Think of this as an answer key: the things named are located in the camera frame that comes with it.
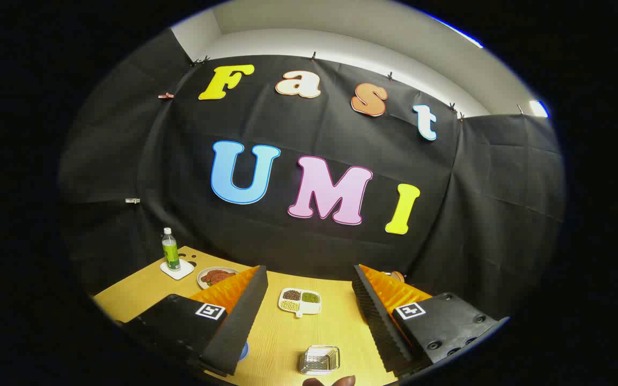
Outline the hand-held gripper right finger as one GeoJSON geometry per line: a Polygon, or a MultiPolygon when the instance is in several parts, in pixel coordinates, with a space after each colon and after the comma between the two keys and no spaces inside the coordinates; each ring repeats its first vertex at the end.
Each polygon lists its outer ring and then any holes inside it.
{"type": "Polygon", "coordinates": [[[508,322],[460,296],[432,296],[365,265],[351,279],[385,371],[398,378],[424,375],[460,359],[508,322]]]}

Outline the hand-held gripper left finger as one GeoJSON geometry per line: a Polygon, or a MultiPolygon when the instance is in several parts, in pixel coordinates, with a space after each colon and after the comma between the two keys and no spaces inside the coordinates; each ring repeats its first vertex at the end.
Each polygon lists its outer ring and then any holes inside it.
{"type": "Polygon", "coordinates": [[[255,266],[188,298],[165,296],[122,328],[178,364],[233,375],[267,287],[267,268],[255,266]]]}

